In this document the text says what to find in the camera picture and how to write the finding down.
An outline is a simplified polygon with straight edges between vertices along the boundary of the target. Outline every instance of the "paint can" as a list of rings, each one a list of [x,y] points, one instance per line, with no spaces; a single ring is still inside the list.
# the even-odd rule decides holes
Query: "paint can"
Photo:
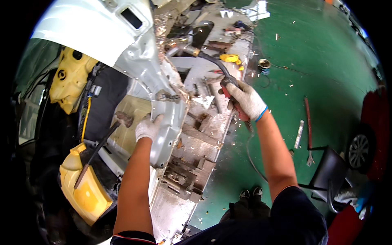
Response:
[[[269,69],[271,68],[271,62],[266,59],[260,59],[259,60],[259,72],[262,75],[268,75],[269,74]]]

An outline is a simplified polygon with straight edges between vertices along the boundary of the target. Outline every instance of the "yellow wire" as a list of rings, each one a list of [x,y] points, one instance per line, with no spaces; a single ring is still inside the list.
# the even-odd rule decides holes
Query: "yellow wire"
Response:
[[[82,142],[84,141],[84,132],[86,131],[87,119],[89,118],[91,107],[91,97],[89,97],[89,105],[87,106],[86,118],[84,119],[83,131],[82,131]]]

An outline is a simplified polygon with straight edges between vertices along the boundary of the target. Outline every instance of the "navy shirt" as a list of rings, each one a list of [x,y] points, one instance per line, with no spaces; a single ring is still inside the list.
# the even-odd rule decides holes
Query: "navy shirt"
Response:
[[[190,236],[179,245],[201,244],[326,244],[324,217],[298,187],[287,187],[275,198],[271,215],[263,220],[228,220]],[[113,245],[155,244],[152,235],[125,231],[112,238]]]

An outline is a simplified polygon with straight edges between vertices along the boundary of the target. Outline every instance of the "yellow power tool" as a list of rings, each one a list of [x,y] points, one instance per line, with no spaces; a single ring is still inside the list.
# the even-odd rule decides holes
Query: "yellow power tool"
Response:
[[[233,62],[236,63],[236,65],[239,65],[240,67],[238,68],[239,71],[244,70],[244,66],[242,66],[242,61],[240,60],[240,56],[237,54],[221,54],[219,58],[225,62]]]

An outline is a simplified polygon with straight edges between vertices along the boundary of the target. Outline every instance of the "hammer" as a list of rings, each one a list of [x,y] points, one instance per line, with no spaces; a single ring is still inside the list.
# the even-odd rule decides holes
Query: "hammer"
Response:
[[[98,154],[98,151],[102,148],[102,146],[105,144],[106,140],[112,135],[112,133],[118,128],[118,126],[124,125],[126,128],[129,128],[133,123],[133,118],[128,116],[127,114],[121,112],[121,111],[116,112],[116,114],[114,115],[114,118],[117,119],[117,121],[113,124],[113,126],[110,127],[107,134],[101,139],[99,144],[95,147],[94,152],[91,155],[89,161],[83,166],[83,169],[80,172],[79,177],[75,182],[74,189],[78,188],[80,182],[82,181],[84,174],[86,173],[87,169],[89,168],[89,165],[93,161],[94,157]]]

